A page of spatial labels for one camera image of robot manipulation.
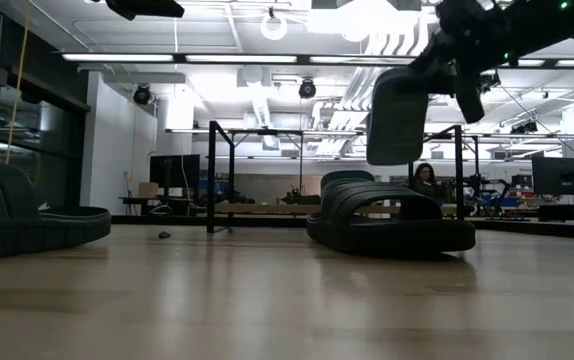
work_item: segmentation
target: black metal frame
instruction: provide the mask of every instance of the black metal frame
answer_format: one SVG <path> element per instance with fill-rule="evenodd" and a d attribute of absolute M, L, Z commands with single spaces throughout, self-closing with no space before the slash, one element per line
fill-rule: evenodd
<path fill-rule="evenodd" d="M 463 129 L 460 125 L 450 126 L 447 129 L 427 135 L 423 142 L 428 142 L 434 139 L 444 139 L 451 137 L 450 132 L 454 132 L 454 146 L 456 147 L 456 218 L 459 220 L 465 219 L 465 195 L 463 192 L 464 176 L 463 176 Z M 476 155 L 476 164 L 478 164 L 478 155 Z M 409 163 L 409 184 L 413 186 L 414 183 L 414 163 Z"/>
<path fill-rule="evenodd" d="M 239 143 L 234 142 L 236 134 L 256 134 L 260 136 L 278 136 L 280 134 L 284 135 L 296 135 L 300 136 L 300 174 L 299 174 L 299 190 L 302 191 L 303 188 L 303 148 L 304 148 L 304 132 L 302 130 L 272 130 L 272 129 L 230 129 L 223 130 L 217 121 L 209 122 L 209 154 L 207 155 L 208 166 L 207 166 L 207 233 L 213 234 L 225 229 L 231 231 L 234 224 L 234 213 L 229 213 L 227 216 L 227 225 L 223 228 L 216 229 L 216 134 L 225 139 L 229 144 L 229 202 L 233 204 L 235 202 L 234 195 L 234 177 L 236 174 L 235 159 L 236 159 L 236 146 Z"/>

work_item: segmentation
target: window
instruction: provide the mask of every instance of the window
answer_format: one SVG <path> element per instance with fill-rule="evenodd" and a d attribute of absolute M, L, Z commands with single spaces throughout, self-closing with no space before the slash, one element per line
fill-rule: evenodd
<path fill-rule="evenodd" d="M 0 91 L 0 134 L 8 136 L 11 126 L 16 89 Z M 76 152 L 72 141 L 76 136 L 74 117 L 38 98 L 22 93 L 18 101 L 13 142 L 23 141 L 56 152 Z"/>
<path fill-rule="evenodd" d="M 7 156 L 7 144 L 0 143 L 0 156 Z M 39 204 L 63 207 L 67 201 L 69 161 L 17 146 L 11 147 L 9 164 L 24 172 L 34 185 Z"/>

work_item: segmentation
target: ceiling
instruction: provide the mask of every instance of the ceiling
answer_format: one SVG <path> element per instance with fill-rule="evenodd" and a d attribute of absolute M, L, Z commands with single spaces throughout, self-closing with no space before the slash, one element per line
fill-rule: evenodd
<path fill-rule="evenodd" d="M 32 31 L 59 50 L 67 52 L 362 54 L 369 45 L 367 39 L 354 42 L 346 40 L 347 36 L 339 33 L 309 31 L 307 22 L 310 21 L 309 16 L 314 14 L 310 11 L 311 0 L 296 0 L 291 2 L 291 6 L 276 6 L 277 14 L 287 19 L 287 33 L 280 40 L 270 40 L 261 31 L 268 6 L 262 3 L 243 7 L 235 4 L 216 6 L 213 2 L 205 2 L 205 6 L 186 6 L 185 17 L 177 21 L 139 17 L 132 22 L 122 19 L 103 4 L 92 4 L 87 0 L 32 0 L 32 4 Z M 21 22 L 25 14 L 25 0 L 0 0 L 0 9 Z M 420 18 L 426 23 L 431 25 L 432 21 L 435 22 L 431 8 L 423 7 L 422 14 Z M 365 12 L 352 15 L 360 18 L 374 14 Z M 276 27 L 276 24 L 268 25 L 270 30 Z M 420 38 L 419 33 L 414 36 L 417 40 Z M 574 41 L 559 43 L 539 51 L 537 55 L 574 57 Z M 236 86 L 240 68 L 237 65 L 182 64 L 114 65 L 98 69 L 106 73 L 106 80 L 110 82 L 116 74 L 183 73 L 190 79 L 202 103 L 197 108 L 196 116 L 205 121 L 214 118 L 240 119 L 245 112 L 253 110 L 249 94 L 245 93 L 244 88 Z M 271 74 L 312 77 L 318 87 L 317 99 L 341 98 L 351 84 L 355 70 L 333 66 L 269 67 Z M 520 116 L 524 109 L 542 109 L 538 112 L 541 121 L 555 125 L 560 121 L 559 110 L 573 104 L 574 70 L 502 69 L 499 74 L 503 86 L 516 101 L 505 90 L 493 89 L 483 99 L 487 116 L 480 124 L 469 126 L 471 131 L 497 130 L 500 122 Z M 298 87 L 299 84 L 283 83 L 279 89 L 271 89 L 269 109 L 272 112 L 311 114 L 316 101 L 301 100 L 297 95 Z M 161 86 L 159 91 L 168 92 L 169 89 Z M 447 126 L 462 123 L 463 119 L 454 101 L 437 99 L 430 106 L 427 121 Z"/>

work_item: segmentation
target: person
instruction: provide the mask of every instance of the person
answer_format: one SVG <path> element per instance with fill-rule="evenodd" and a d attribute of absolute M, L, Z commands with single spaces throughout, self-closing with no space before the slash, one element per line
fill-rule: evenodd
<path fill-rule="evenodd" d="M 443 190 L 436 183 L 434 168 L 427 163 L 422 163 L 416 168 L 413 190 L 433 199 L 439 204 L 443 200 Z"/>

